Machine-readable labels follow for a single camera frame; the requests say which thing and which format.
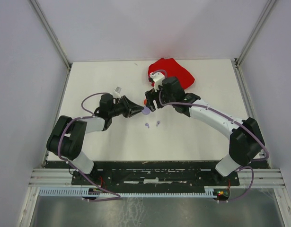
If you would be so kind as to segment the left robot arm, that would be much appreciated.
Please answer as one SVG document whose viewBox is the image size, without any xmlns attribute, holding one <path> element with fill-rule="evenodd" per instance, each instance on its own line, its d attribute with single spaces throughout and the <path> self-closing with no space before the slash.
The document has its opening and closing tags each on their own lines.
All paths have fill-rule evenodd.
<svg viewBox="0 0 291 227">
<path fill-rule="evenodd" d="M 90 116 L 77 118 L 60 116 L 46 144 L 48 151 L 82 172 L 82 179 L 87 184 L 98 181 L 98 172 L 94 170 L 94 162 L 82 151 L 85 135 L 106 131 L 112 124 L 112 118 L 120 115 L 130 118 L 144 109 L 126 96 L 114 97 L 110 93 L 101 92 L 87 98 L 97 95 L 100 95 L 99 107 L 93 112 L 85 109 Z"/>
</svg>

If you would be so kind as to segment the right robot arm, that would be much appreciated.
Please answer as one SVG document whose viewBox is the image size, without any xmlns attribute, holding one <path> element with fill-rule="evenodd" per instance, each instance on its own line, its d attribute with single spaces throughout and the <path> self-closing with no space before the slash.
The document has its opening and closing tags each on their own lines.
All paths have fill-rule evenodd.
<svg viewBox="0 0 291 227">
<path fill-rule="evenodd" d="M 166 77 L 161 72 L 152 73 L 149 82 L 153 88 L 145 92 L 146 106 L 154 112 L 157 108 L 173 107 L 178 113 L 200 120 L 219 131 L 229 140 L 229 152 L 215 166 L 211 180 L 222 185 L 228 175 L 253 161 L 258 161 L 261 151 L 269 158 L 265 142 L 257 121 L 251 117 L 246 120 L 235 118 L 211 107 L 194 93 L 187 93 L 177 77 Z"/>
</svg>

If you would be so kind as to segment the purple earbud charging case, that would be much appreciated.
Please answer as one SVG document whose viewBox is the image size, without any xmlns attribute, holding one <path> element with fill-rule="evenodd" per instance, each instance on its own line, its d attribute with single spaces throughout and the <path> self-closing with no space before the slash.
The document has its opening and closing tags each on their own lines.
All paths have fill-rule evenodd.
<svg viewBox="0 0 291 227">
<path fill-rule="evenodd" d="M 151 110 L 147 106 L 144 106 L 141 112 L 143 115 L 149 115 Z"/>
</svg>

